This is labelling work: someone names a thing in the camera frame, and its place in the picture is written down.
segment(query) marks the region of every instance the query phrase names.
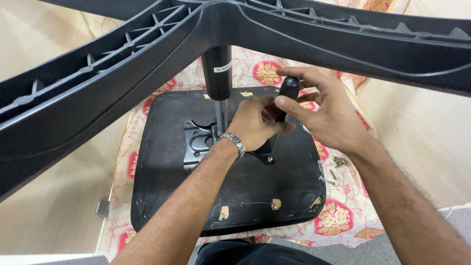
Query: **gray carpet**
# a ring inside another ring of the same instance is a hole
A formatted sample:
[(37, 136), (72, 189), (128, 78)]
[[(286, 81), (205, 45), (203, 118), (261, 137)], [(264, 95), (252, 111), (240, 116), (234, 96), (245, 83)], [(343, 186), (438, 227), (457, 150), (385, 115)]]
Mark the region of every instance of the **gray carpet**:
[[(448, 215), (449, 210), (441, 212), (443, 216)], [(453, 209), (447, 218), (448, 222), (464, 237), (471, 245), (471, 208)], [(325, 247), (305, 247), (283, 239), (273, 239), (271, 243), (296, 248), (316, 257), (319, 257), (333, 265), (399, 265), (400, 262), (387, 236), (379, 236), (367, 241), (356, 248), (348, 248), (344, 245), (331, 245)], [(195, 263), (196, 254), (200, 246), (195, 247), (188, 262)], [(106, 265), (104, 256), (74, 259), (42, 265)]]

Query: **hand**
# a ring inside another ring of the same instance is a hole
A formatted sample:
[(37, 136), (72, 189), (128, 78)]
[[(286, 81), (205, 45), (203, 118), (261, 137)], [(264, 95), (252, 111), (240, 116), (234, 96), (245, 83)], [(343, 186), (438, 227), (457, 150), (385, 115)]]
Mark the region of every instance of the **hand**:
[[(320, 67), (285, 67), (276, 71), (281, 76), (301, 79), (301, 89), (316, 87), (319, 92), (302, 95), (297, 102), (278, 96), (277, 107), (298, 119), (312, 135), (327, 147), (343, 153), (355, 152), (371, 135), (360, 122), (355, 108), (342, 82), (328, 75)], [(299, 103), (314, 101), (317, 112), (303, 108)]]
[(265, 96), (252, 97), (240, 102), (227, 132), (239, 137), (244, 143), (245, 151), (260, 148), (275, 133), (287, 133), (294, 130), (295, 125), (290, 122), (265, 123), (275, 121), (274, 100), (275, 96)]

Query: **silver metal bracelet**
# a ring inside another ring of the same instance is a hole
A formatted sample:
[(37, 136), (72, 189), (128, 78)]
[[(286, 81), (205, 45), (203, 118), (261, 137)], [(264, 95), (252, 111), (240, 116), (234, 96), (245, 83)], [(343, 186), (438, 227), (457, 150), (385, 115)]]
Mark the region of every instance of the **silver metal bracelet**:
[(239, 158), (241, 158), (245, 154), (244, 143), (239, 139), (239, 137), (235, 136), (233, 133), (225, 132), (221, 135), (221, 137), (219, 137), (218, 141), (221, 140), (221, 138), (223, 137), (228, 138), (232, 142), (234, 142), (234, 144), (237, 146), (237, 149), (239, 149)]

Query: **hairy arm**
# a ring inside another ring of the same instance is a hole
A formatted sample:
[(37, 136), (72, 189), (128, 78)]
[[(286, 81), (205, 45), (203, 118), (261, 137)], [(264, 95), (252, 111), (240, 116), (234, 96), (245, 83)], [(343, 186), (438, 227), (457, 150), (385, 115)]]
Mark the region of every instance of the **hairy arm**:
[[(269, 114), (274, 99), (253, 97), (239, 105), (227, 131), (238, 136), (247, 151), (258, 149), (275, 133), (294, 130), (294, 124), (288, 122), (265, 123), (274, 121)], [(111, 265), (187, 264), (224, 177), (238, 155), (231, 140), (219, 140)]]
[[(318, 141), (351, 159), (402, 264), (469, 263), (471, 247), (362, 126), (340, 81), (319, 67), (286, 67), (277, 74), (297, 76), (304, 87), (319, 90), (297, 102), (280, 96), (275, 104), (301, 121)], [(318, 111), (298, 104), (305, 101), (315, 101)]]

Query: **floral cloth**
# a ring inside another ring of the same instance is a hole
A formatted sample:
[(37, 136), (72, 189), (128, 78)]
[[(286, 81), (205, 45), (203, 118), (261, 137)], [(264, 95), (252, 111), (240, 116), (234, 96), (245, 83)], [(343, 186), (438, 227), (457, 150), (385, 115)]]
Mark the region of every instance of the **floral cloth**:
[[(373, 11), (402, 13), (408, 0), (322, 0), (322, 2)], [(94, 36), (99, 36), (122, 24), (122, 21), (107, 17), (83, 14), (89, 24), (90, 33)], [(286, 66), (309, 65), (242, 47), (232, 47), (232, 75), (235, 88), (280, 86), (283, 78), (276, 75), (276, 69)], [(331, 70), (331, 72), (344, 84), (357, 110), (358, 118), (365, 128), (376, 135), (373, 124), (365, 115), (355, 95), (355, 89), (365, 78), (338, 71)], [(152, 95), (132, 109), (117, 157), (109, 214), (105, 223), (106, 231), (102, 234), (100, 242), (101, 246), (106, 245), (103, 251), (109, 261), (136, 235), (130, 222), (131, 197), (140, 141), (150, 104), (157, 95), (164, 92), (201, 89), (206, 89), (206, 86), (201, 58), (198, 58), (165, 85), (156, 88)], [(304, 89), (300, 94), (313, 91), (317, 90), (315, 88)], [(302, 105), (312, 111), (318, 109), (318, 105), (314, 102), (305, 102)], [(355, 247), (383, 233), (383, 226), (351, 161), (339, 151), (325, 147), (316, 139), (314, 141), (322, 160), (327, 189), (326, 203), (318, 217), (302, 224), (203, 237), (198, 239), (197, 244), (253, 237), (254, 242), (268, 242), (270, 238), (285, 238), (305, 246), (341, 243), (348, 247)], [(346, 158), (348, 166), (338, 167), (334, 162), (334, 157)]]

